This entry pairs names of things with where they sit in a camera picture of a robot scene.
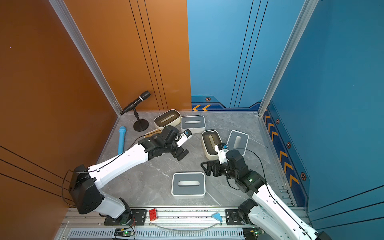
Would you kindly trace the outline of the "white box bamboo lid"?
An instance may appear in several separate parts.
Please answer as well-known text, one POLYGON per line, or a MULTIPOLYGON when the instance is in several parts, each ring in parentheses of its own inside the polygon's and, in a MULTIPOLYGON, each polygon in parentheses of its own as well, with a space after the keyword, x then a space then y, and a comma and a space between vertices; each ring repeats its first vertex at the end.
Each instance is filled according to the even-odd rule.
POLYGON ((144 138, 149 138, 149 137, 152 137, 152 136, 157 136, 161 132, 162 132, 162 129, 155 129, 153 131, 150 131, 150 132, 144 134, 144 138))

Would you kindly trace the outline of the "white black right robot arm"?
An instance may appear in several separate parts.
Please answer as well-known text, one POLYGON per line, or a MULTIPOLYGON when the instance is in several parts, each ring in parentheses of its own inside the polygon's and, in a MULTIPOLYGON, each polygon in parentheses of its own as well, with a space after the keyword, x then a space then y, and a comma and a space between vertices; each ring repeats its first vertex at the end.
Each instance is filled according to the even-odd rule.
POLYGON ((219 150, 219 159, 201 163, 207 176, 233 179, 239 190, 249 196, 239 206, 246 225, 261 228, 274 240, 329 240, 299 218, 274 192, 265 177, 250 170, 238 150, 219 150))

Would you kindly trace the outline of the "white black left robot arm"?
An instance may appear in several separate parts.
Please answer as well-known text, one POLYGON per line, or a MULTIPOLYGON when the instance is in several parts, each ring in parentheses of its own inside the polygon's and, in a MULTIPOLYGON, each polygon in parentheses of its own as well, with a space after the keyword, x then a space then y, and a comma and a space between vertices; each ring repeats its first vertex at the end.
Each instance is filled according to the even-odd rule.
POLYGON ((79 214, 97 212, 118 225, 130 224, 133 213, 128 203, 103 192, 103 187, 133 167, 163 154, 170 153, 178 161, 182 160, 188 154, 182 145, 192 135, 189 129, 180 132, 174 126, 166 126, 159 134, 141 139, 114 158, 88 168, 84 165, 75 168, 69 193, 79 214))

